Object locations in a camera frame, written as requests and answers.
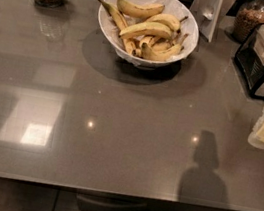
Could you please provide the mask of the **right glass jar with granola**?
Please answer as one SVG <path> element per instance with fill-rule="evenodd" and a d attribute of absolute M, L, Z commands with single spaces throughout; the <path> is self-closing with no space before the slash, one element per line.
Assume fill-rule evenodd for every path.
<path fill-rule="evenodd" d="M 241 5 L 234 19 L 233 37 L 244 42 L 249 33 L 264 23 L 264 0 L 252 0 Z"/>

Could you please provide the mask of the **small bananas under pile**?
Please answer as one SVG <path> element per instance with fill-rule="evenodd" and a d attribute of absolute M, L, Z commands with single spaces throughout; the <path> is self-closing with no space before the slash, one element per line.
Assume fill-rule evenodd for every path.
<path fill-rule="evenodd" d="M 143 37 L 139 41 L 138 48 L 136 48 L 133 51 L 133 54 L 136 57 L 142 57 L 142 53 L 141 53 L 142 52 L 142 49 L 141 49 L 141 46 L 144 43 L 147 43 L 155 51 L 167 50 L 168 48 L 170 48 L 172 46 L 172 44 L 170 43 L 170 41 L 167 41 L 166 39 L 161 39 L 161 37 L 158 37 L 158 36 L 150 36 L 150 35 L 147 35 L 147 36 Z"/>

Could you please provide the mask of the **front curved banana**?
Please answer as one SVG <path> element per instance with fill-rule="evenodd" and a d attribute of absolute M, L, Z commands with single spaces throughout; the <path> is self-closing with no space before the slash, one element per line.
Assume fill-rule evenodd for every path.
<path fill-rule="evenodd" d="M 188 37 L 187 34 L 183 35 L 182 37 L 178 35 L 173 40 L 172 39 L 169 40 L 172 46 L 167 50 L 162 50 L 162 51 L 155 51 L 147 43 L 144 43 L 141 46 L 142 58 L 147 60 L 152 60 L 153 62 L 155 61 L 166 62 L 167 60 L 170 59 L 170 57 L 180 54 L 181 50 L 183 50 L 184 48 L 183 44 L 187 37 Z"/>

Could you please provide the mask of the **middle large banana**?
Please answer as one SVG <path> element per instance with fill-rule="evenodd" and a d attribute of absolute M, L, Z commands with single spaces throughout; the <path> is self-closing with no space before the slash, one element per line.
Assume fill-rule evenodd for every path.
<path fill-rule="evenodd" d="M 170 39 L 172 31 L 168 26 L 157 22 L 143 22 L 128 26 L 119 32 L 121 39 L 130 39 L 139 36 L 155 35 L 161 38 Z"/>

